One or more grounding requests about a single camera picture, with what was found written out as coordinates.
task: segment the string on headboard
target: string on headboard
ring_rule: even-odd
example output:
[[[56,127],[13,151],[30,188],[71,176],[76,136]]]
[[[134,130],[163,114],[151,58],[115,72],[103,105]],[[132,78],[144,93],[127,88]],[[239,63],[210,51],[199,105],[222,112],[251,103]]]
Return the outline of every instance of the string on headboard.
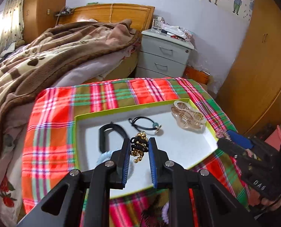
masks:
[[[109,23],[112,23],[112,20],[111,20],[112,11],[113,11],[113,3],[111,3],[111,6],[110,6]]]

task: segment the nightstand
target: nightstand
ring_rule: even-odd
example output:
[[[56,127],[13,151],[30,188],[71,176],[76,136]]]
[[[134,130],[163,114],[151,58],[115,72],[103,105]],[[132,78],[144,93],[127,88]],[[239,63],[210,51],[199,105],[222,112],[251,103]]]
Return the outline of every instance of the nightstand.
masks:
[[[142,35],[135,77],[182,77],[194,46],[151,29]]]

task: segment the wooden headboard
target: wooden headboard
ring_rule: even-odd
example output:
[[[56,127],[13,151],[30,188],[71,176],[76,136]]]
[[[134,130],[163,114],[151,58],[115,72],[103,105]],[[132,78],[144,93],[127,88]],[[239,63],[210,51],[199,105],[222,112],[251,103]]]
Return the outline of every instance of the wooden headboard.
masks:
[[[88,19],[95,19],[98,22],[109,23],[120,22],[123,19],[131,19],[131,27],[139,31],[147,30],[152,24],[152,16],[155,7],[127,3],[95,4],[78,7],[72,15],[62,16],[58,24],[67,24]]]

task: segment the metal bolt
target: metal bolt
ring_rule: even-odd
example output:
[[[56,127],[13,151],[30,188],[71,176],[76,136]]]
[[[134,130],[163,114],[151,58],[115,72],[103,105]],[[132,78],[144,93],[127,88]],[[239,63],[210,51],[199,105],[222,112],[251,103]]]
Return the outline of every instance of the metal bolt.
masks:
[[[174,166],[174,162],[171,161],[171,160],[167,160],[167,161],[165,162],[165,165],[166,165],[167,167],[172,167],[172,166]]]
[[[72,169],[72,170],[69,172],[70,176],[76,176],[76,175],[78,175],[79,173],[80,173],[80,172],[79,172],[78,169]]]
[[[200,174],[201,174],[202,176],[207,176],[207,175],[209,175],[210,173],[209,173],[209,171],[208,171],[207,169],[201,169],[201,170],[200,170]]]
[[[112,160],[108,160],[108,161],[105,162],[106,167],[111,167],[113,165],[114,165],[114,162]]]

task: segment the blue shirt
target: blue shirt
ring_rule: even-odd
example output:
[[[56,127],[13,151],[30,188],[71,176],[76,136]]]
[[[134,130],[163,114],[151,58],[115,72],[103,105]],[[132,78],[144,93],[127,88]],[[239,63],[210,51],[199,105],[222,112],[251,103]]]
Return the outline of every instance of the blue shirt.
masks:
[[[239,6],[242,4],[241,0],[234,0],[234,3],[236,3]]]

